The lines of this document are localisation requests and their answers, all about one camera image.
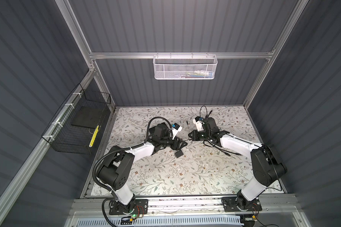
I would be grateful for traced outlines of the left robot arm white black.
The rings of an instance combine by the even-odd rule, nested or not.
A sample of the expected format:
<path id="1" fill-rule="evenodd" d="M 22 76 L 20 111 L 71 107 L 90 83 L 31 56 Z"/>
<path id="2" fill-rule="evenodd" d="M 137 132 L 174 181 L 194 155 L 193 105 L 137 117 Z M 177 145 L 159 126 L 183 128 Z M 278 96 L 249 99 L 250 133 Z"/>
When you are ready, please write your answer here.
<path id="1" fill-rule="evenodd" d="M 147 125 L 143 142 L 127 148 L 114 146 L 96 162 L 92 169 L 94 182 L 108 190 L 120 204 L 132 204 L 135 195 L 129 189 L 127 180 L 133 163 L 167 147 L 176 152 L 181 151 L 187 146 L 187 142 L 177 136 L 181 131 L 179 124 L 172 124 L 164 117 L 152 118 Z"/>

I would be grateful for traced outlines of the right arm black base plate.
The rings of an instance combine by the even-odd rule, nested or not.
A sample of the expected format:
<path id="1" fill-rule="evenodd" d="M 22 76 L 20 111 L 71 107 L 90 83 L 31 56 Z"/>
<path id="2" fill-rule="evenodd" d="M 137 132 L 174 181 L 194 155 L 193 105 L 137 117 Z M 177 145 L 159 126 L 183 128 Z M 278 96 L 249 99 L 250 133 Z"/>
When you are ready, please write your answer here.
<path id="1" fill-rule="evenodd" d="M 262 206 L 258 198 L 248 201 L 243 197 L 222 197 L 221 203 L 225 212 L 262 211 Z"/>

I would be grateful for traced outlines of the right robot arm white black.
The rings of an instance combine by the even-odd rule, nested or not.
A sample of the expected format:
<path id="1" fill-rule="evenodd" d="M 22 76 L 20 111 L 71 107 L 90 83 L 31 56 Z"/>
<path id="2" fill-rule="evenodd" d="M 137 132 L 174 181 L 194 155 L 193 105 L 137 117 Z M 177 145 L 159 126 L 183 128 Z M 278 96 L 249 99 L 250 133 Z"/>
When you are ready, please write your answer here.
<path id="1" fill-rule="evenodd" d="M 220 130 L 213 118 L 197 116 L 196 129 L 188 134 L 192 141 L 203 141 L 224 153 L 242 155 L 252 163 L 253 177 L 237 193 L 236 203 L 241 210 L 257 201 L 269 186 L 279 180 L 288 169 L 279 153 L 270 146 L 254 143 Z"/>

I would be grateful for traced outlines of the black power adapter with cable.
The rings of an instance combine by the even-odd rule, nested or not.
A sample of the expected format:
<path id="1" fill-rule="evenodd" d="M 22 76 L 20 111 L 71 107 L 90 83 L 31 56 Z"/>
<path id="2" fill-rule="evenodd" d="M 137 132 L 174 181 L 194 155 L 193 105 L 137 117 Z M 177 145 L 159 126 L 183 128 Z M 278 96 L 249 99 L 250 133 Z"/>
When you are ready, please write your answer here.
<path id="1" fill-rule="evenodd" d="M 179 134 L 180 134 L 180 132 L 177 134 L 177 136 L 173 139 L 174 140 L 174 144 L 177 144 L 177 140 L 178 139 L 181 139 L 180 137 L 179 137 Z M 179 151 L 175 151 L 175 157 L 176 158 L 180 158 L 181 156 L 183 156 L 184 155 L 184 153 L 183 153 L 183 151 L 182 151 L 182 149 L 181 150 L 179 150 Z"/>

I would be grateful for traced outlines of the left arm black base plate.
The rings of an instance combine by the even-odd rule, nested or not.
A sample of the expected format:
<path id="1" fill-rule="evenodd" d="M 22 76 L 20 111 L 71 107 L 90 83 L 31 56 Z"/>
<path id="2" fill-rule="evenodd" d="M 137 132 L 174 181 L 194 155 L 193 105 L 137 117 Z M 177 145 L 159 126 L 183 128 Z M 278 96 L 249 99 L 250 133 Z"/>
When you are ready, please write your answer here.
<path id="1" fill-rule="evenodd" d="M 110 200 L 109 215 L 144 215 L 148 213 L 148 199 L 134 199 L 128 205 L 119 201 Z"/>

